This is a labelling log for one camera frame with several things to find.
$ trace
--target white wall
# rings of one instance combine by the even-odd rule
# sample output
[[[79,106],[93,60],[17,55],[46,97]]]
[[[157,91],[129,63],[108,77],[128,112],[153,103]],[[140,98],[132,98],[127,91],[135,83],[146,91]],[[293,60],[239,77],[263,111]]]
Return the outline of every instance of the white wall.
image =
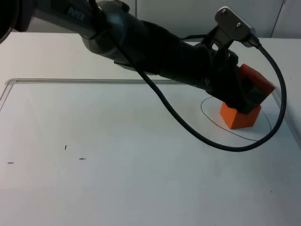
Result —
[[[255,27],[260,37],[269,37],[282,0],[138,0],[138,18],[159,24],[180,36],[208,33],[214,16],[229,6]]]
[[[277,21],[273,38],[301,38],[301,0],[286,0]]]
[[[215,25],[214,15],[229,6],[254,26],[260,37],[270,37],[282,2],[285,1],[273,38],[301,38],[301,0],[123,0],[130,13],[167,28],[179,36],[208,33]],[[34,18],[29,32],[70,32]]]

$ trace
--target robotic arm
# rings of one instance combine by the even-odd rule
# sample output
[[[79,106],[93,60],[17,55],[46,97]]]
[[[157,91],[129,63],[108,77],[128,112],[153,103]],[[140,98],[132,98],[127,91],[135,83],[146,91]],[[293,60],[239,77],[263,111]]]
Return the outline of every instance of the robotic arm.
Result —
[[[5,9],[1,15],[3,18],[0,18],[1,23],[4,22],[0,24],[0,43],[13,28],[26,31],[31,17],[35,16],[79,33],[91,52],[110,58],[124,68],[137,70],[151,87],[144,72],[204,89],[229,107],[245,114],[267,97],[261,85],[254,84],[248,78],[240,79],[238,56],[228,48],[233,41],[260,50],[262,46],[254,30],[227,7],[222,7],[217,12],[215,20],[218,25],[208,35],[187,37],[203,38],[195,46],[185,43],[183,39],[156,24],[138,20],[128,13],[129,6],[119,0],[99,3],[95,0],[2,0],[0,9]],[[214,44],[218,46],[218,50],[212,49]],[[270,57],[264,49],[261,52],[267,58]],[[280,70],[276,72],[281,79]],[[283,90],[284,81],[281,84],[282,92],[286,94]],[[152,88],[160,97],[159,91]],[[244,150],[217,146],[181,121],[164,96],[160,99],[180,124],[209,145],[227,151],[246,151],[260,145],[259,141],[252,144],[253,146],[243,147]],[[283,115],[280,114],[278,125],[276,123],[261,144],[278,130],[285,106],[286,96],[282,96]]]

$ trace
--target white tabletop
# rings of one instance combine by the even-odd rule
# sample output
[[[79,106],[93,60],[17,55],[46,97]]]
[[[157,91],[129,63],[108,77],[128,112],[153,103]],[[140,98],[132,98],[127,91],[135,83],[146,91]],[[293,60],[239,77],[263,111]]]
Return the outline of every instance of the white tabletop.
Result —
[[[285,77],[288,92],[287,115],[294,136],[301,137],[301,40],[261,39],[263,46],[274,57]],[[231,49],[245,63],[261,72],[277,87],[279,83],[268,61],[255,48],[234,43]],[[111,60],[90,53],[77,34],[12,33],[0,45],[0,84],[11,78],[64,78],[64,79],[141,79]],[[152,76],[152,79],[164,79]]]
[[[204,116],[206,92],[159,87],[207,138],[252,142]],[[203,111],[226,128],[221,104],[208,99]],[[272,96],[262,109],[273,125]],[[144,83],[17,83],[0,125],[0,225],[300,225],[301,151],[286,123],[264,145],[229,153],[189,134]],[[268,131],[261,112],[236,132]]]

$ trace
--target orange block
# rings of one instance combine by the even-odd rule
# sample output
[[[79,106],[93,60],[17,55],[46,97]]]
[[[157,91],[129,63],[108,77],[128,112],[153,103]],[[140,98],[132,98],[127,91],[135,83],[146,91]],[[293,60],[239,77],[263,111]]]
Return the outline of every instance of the orange block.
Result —
[[[242,114],[223,103],[220,114],[230,129],[240,129],[253,126],[260,110],[261,106],[258,105],[249,114]]]

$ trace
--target black robotic arm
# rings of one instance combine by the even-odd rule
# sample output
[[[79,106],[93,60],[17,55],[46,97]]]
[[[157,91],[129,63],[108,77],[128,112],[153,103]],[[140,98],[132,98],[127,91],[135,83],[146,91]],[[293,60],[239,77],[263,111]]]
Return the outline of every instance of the black robotic arm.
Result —
[[[189,45],[166,29],[141,21],[129,14],[129,6],[114,1],[95,0],[2,0],[0,42],[15,28],[26,31],[31,17],[52,22],[82,36],[93,53],[114,60],[114,63],[137,70],[152,87],[169,112],[191,134],[201,141],[227,151],[246,151],[270,139],[279,129],[286,107],[286,90],[279,68],[263,49],[253,29],[232,10],[222,7],[215,19],[217,26],[195,46]],[[204,89],[241,113],[249,113],[266,97],[251,81],[240,81],[238,56],[228,50],[233,41],[258,48],[272,63],[282,89],[282,105],[274,129],[263,139],[246,147],[227,147],[198,134],[173,110],[163,94],[144,72],[158,74],[181,83]],[[216,44],[219,49],[212,49]]]

